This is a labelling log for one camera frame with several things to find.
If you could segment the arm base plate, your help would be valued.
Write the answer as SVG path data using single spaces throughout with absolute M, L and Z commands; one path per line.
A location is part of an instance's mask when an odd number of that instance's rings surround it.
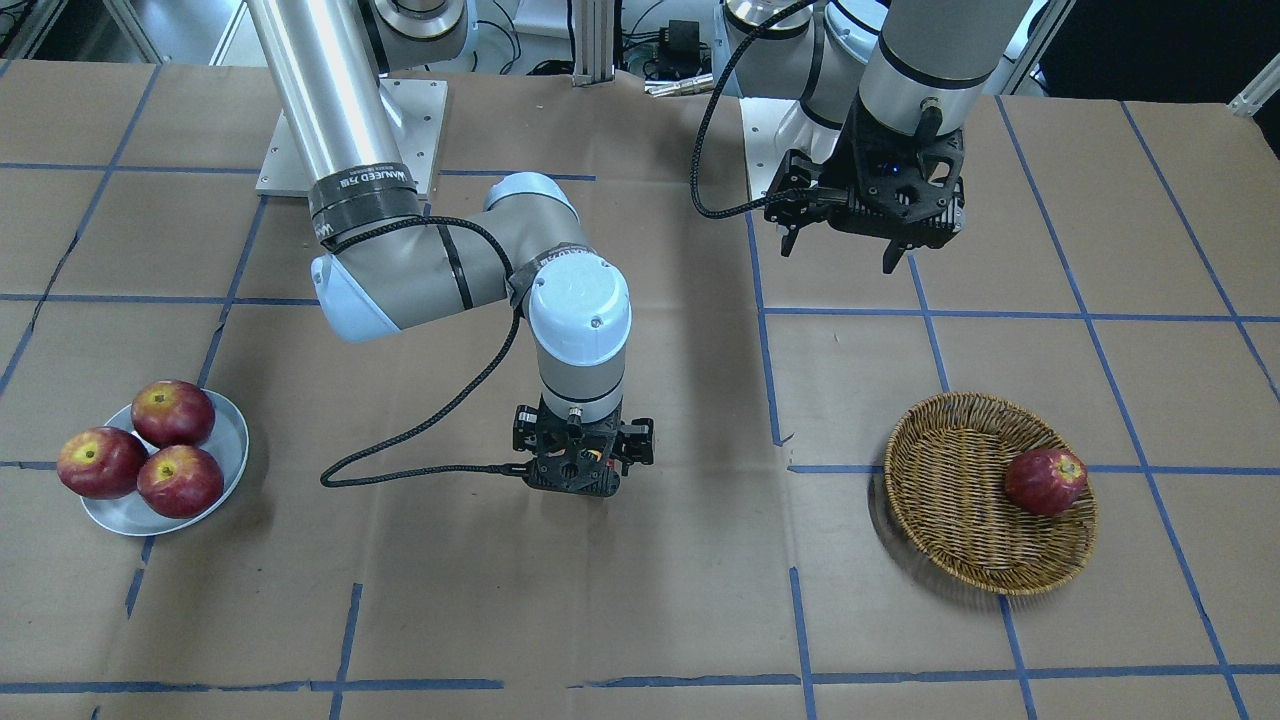
M 291 92 L 256 182 L 257 193 L 305 199 L 340 170 L 399 163 L 419 200 L 433 195 L 448 85 L 442 79 L 384 79 L 347 96 L 333 90 Z
M 750 199 L 765 197 L 790 150 L 826 161 L 844 123 L 823 117 L 799 99 L 742 97 L 740 101 Z

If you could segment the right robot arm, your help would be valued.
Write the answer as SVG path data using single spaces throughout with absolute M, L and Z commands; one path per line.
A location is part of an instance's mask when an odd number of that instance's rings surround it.
M 518 477 L 535 489 L 608 497 L 635 465 L 654 461 L 649 418 L 623 421 L 626 347 L 634 322 L 623 273 L 596 252 L 549 177 L 494 184 L 480 214 L 428 215 L 397 143 L 374 56 L 380 29 L 449 38 L 465 9 L 451 1 L 251 1 L 259 42 L 308 177 L 323 255 L 315 295 L 333 331 L 357 343 L 507 302 L 538 351 L 539 404 L 517 410 L 513 448 L 526 462 L 445 464 L 412 475 Z

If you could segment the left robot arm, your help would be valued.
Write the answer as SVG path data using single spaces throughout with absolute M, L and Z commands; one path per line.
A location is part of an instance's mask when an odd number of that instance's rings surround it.
M 882 238 L 882 268 L 942 249 L 965 225 L 963 127 L 997 70 L 1028 1 L 882 1 L 860 47 L 846 1 L 724 1 L 724 55 L 708 102 L 723 94 L 788 101 L 768 186 L 742 204 L 708 208 L 692 150 L 695 209 L 721 219 L 760 211 L 791 255 L 799 232 L 824 224 Z

